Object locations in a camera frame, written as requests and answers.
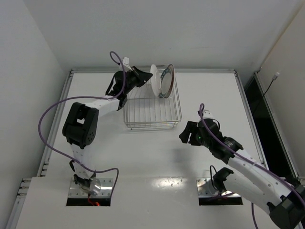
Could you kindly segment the green rimmed plate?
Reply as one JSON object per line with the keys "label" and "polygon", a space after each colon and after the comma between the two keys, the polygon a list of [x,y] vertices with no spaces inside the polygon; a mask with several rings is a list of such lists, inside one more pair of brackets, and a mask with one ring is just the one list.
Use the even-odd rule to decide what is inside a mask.
{"label": "green rimmed plate", "polygon": [[159,98],[168,98],[172,92],[175,78],[175,69],[172,64],[169,64],[167,68],[161,74],[161,88],[158,95]]}

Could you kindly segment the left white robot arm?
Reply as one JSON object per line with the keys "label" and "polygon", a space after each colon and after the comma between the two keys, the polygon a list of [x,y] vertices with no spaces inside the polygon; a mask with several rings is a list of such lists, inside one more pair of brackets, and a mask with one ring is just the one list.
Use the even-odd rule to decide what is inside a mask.
{"label": "left white robot arm", "polygon": [[93,170],[89,145],[96,137],[99,118],[122,109],[127,103],[128,93],[135,87],[142,87],[152,77],[152,73],[141,71],[135,66],[126,72],[118,71],[105,92],[105,99],[72,104],[62,133],[72,149],[70,166],[76,184],[87,190],[97,186],[97,172]]}

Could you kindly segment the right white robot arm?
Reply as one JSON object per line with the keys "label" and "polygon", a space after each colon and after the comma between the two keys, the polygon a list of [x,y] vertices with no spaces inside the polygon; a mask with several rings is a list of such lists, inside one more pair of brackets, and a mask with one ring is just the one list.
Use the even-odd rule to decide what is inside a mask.
{"label": "right white robot arm", "polygon": [[294,229],[305,218],[305,188],[294,186],[257,163],[207,110],[199,122],[188,121],[179,135],[184,144],[204,146],[226,164],[210,179],[214,192],[231,191],[258,206],[280,229]]}

